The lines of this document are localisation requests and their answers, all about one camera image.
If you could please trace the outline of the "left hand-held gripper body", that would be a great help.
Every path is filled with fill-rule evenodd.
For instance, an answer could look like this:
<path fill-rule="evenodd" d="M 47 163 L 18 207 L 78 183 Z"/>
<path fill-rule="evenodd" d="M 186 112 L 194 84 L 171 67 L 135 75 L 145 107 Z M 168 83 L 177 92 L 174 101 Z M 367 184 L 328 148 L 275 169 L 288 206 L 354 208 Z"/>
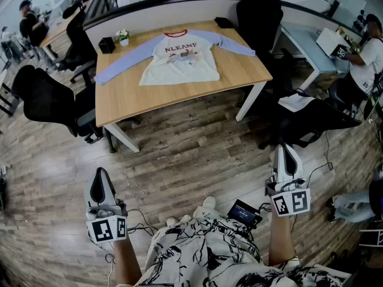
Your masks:
<path fill-rule="evenodd" d="M 117 204 L 88 207 L 86 210 L 87 231 L 95 244 L 125 240 L 127 236 L 126 204 L 117 199 Z"/>

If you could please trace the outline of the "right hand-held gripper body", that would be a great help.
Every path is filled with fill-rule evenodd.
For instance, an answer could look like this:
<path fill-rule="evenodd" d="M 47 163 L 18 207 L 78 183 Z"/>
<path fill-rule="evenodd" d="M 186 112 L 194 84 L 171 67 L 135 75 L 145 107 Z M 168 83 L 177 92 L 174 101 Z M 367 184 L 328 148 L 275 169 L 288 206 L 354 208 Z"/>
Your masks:
<path fill-rule="evenodd" d="M 311 209 L 311 192 L 305 186 L 304 177 L 278 183 L 271 176 L 265 183 L 265 195 L 270 197 L 279 217 L 298 215 Z"/>

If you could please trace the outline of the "white and blue raglan shirt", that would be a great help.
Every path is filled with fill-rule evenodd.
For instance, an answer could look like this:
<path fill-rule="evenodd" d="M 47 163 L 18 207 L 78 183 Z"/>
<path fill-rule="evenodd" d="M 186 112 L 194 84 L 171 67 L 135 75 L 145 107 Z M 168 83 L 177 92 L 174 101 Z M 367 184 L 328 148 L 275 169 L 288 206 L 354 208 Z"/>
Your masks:
<path fill-rule="evenodd" d="M 140 86 L 164 86 L 218 81 L 211 48 L 213 45 L 244 56 L 256 52 L 231 38 L 215 32 L 185 29 L 177 33 L 162 33 L 137 46 L 95 76 L 104 85 L 138 63 L 152 58 L 144 70 Z"/>

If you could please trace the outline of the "person's right forearm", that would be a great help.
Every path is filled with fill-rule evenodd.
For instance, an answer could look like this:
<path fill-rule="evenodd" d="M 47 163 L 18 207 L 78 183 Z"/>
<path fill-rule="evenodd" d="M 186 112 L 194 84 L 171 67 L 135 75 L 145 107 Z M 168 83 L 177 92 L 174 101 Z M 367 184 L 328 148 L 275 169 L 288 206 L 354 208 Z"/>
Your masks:
<path fill-rule="evenodd" d="M 290 219 L 279 217 L 276 210 L 272 210 L 269 241 L 269 265 L 275 266 L 293 259 L 296 256 L 291 236 Z"/>

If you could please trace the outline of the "person's left forearm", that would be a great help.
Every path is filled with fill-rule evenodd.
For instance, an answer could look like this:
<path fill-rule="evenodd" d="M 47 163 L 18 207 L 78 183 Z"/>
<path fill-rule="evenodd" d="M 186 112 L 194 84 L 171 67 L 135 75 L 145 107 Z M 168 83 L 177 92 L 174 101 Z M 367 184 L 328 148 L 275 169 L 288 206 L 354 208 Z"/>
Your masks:
<path fill-rule="evenodd" d="M 114 256 L 116 284 L 134 286 L 142 273 L 128 236 L 124 240 L 114 242 Z"/>

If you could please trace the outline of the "black screen device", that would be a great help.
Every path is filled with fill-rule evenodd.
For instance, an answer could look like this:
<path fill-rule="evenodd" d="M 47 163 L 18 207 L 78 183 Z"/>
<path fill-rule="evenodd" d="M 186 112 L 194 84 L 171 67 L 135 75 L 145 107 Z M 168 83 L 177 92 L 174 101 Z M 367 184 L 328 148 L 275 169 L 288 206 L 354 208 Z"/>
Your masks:
<path fill-rule="evenodd" d="M 260 211 L 237 199 L 227 213 L 227 217 L 237 220 L 250 230 L 256 229 L 257 224 L 262 221 Z"/>

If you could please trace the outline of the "black office chair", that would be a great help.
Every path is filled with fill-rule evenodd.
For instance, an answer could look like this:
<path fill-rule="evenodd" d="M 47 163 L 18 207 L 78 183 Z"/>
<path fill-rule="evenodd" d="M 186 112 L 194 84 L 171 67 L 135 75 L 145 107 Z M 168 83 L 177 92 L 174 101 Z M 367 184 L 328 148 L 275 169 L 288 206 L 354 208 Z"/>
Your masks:
<path fill-rule="evenodd" d="M 64 11 L 63 18 L 68 19 L 69 16 L 73 15 L 77 10 L 79 10 L 79 12 L 66 28 L 66 33 L 71 41 L 71 45 L 66 54 L 54 59 L 53 63 L 59 65 L 58 71 L 69 69 L 74 72 L 70 79 L 72 84 L 75 83 L 76 77 L 82 75 L 85 85 L 89 86 L 92 84 L 89 69 L 96 66 L 97 53 L 83 29 L 85 6 L 81 1 L 76 2 Z"/>
<path fill-rule="evenodd" d="M 96 126 L 94 84 L 74 94 L 46 71 L 26 65 L 18 71 L 11 94 L 23 101 L 28 120 L 62 124 L 73 136 L 81 136 L 89 144 L 93 142 L 92 135 L 98 139 L 104 136 L 102 128 Z"/>
<path fill-rule="evenodd" d="M 315 98 L 295 112 L 282 104 L 273 104 L 264 116 L 271 123 L 271 133 L 259 144 L 260 149 L 283 143 L 305 148 L 328 130 L 349 129 L 361 124 L 360 120 L 339 111 L 325 100 Z"/>
<path fill-rule="evenodd" d="M 280 0 L 246 0 L 236 6 L 238 33 L 256 52 L 272 76 L 265 89 L 272 89 L 277 99 L 293 92 L 291 70 L 295 61 L 291 53 L 282 48 L 282 58 L 276 59 L 271 53 L 276 33 L 283 17 Z"/>

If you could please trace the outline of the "white paper sheet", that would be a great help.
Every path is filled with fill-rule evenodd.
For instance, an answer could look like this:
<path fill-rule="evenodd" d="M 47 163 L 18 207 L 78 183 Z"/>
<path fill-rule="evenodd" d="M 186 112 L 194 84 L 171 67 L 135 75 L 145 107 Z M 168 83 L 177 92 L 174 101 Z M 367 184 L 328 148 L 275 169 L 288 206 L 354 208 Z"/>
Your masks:
<path fill-rule="evenodd" d="M 278 104 L 290 112 L 297 112 L 305 108 L 313 100 L 313 97 L 302 96 L 301 94 L 296 93 L 291 96 L 280 98 Z"/>

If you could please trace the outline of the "light blue desk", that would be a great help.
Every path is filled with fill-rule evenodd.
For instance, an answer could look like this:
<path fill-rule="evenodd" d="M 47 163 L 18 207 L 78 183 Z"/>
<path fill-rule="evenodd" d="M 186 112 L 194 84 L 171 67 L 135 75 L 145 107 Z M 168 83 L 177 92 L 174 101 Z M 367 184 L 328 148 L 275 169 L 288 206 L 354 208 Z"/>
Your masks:
<path fill-rule="evenodd" d="M 306 90 L 321 74 L 347 73 L 348 63 L 344 60 L 327 56 L 316 43 L 319 35 L 313 29 L 307 26 L 282 22 L 281 32 L 294 44 L 313 68 L 312 74 L 302 83 L 300 89 Z"/>

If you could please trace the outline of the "white box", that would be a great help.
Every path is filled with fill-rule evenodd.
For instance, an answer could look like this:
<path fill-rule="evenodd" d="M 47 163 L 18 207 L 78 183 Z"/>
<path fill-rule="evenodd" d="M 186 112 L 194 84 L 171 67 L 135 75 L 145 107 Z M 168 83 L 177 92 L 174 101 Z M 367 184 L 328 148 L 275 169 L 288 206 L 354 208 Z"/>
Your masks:
<path fill-rule="evenodd" d="M 316 43 L 324 51 L 327 56 L 335 56 L 339 49 L 343 49 L 347 53 L 351 49 L 350 45 L 343 37 L 335 31 L 324 28 L 316 40 Z"/>

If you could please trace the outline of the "black pen holder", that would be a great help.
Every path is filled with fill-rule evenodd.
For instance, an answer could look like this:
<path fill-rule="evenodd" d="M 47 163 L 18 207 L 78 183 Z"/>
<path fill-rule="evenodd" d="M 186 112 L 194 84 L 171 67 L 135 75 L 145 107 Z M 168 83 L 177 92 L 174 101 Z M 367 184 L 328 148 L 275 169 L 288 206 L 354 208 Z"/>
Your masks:
<path fill-rule="evenodd" d="M 99 49 L 103 54 L 111 54 L 115 49 L 114 40 L 112 37 L 102 38 L 98 43 Z"/>

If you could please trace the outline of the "black pouch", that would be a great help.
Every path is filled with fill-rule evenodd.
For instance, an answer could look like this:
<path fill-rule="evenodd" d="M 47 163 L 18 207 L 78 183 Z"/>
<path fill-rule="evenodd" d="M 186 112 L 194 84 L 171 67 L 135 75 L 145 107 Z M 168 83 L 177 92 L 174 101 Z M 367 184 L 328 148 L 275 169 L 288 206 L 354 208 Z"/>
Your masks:
<path fill-rule="evenodd" d="M 222 28 L 222 29 L 233 29 L 234 28 L 233 23 L 227 18 L 216 17 L 214 19 L 214 21 L 216 22 L 216 24 L 218 25 L 219 28 Z"/>

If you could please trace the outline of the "white potted flowers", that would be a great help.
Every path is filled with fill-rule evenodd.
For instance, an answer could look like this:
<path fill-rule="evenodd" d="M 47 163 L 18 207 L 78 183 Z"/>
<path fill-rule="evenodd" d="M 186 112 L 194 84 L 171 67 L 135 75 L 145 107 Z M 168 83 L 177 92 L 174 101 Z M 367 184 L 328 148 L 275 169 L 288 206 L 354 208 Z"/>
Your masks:
<path fill-rule="evenodd" d="M 126 29 L 122 29 L 116 32 L 116 37 L 121 46 L 129 45 L 130 33 Z"/>

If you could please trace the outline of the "wooden desk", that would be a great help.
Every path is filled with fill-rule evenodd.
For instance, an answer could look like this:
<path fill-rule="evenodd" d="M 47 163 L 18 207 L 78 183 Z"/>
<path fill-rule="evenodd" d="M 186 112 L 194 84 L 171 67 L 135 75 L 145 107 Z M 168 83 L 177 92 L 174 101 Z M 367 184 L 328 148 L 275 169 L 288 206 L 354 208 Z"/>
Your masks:
<path fill-rule="evenodd" d="M 40 44 L 40 47 L 45 51 L 45 53 L 52 61 L 55 59 L 55 55 L 53 54 L 53 50 L 49 49 L 48 46 L 61 36 L 68 35 L 66 33 L 66 28 L 81 10 L 85 10 L 87 8 L 89 3 L 90 1 L 81 1 L 69 6 L 64 10 L 63 15 L 60 18 L 56 19 L 53 22 L 52 26 L 49 28 L 45 38 Z"/>

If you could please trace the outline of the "white desk partition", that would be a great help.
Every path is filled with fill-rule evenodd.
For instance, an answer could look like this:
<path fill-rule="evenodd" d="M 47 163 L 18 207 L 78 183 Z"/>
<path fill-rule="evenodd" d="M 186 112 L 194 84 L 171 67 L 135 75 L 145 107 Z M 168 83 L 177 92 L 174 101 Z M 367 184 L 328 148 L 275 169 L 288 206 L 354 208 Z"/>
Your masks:
<path fill-rule="evenodd" d="M 144 0 L 87 19 L 84 30 L 94 48 L 97 48 L 102 38 L 114 36 L 123 28 L 136 35 L 167 26 L 211 21 L 216 17 L 227 18 L 238 26 L 236 6 L 240 1 L 246 0 Z M 316 30 L 342 27 L 357 42 L 363 37 L 346 24 L 309 8 L 281 1 L 281 9 L 282 22 Z"/>

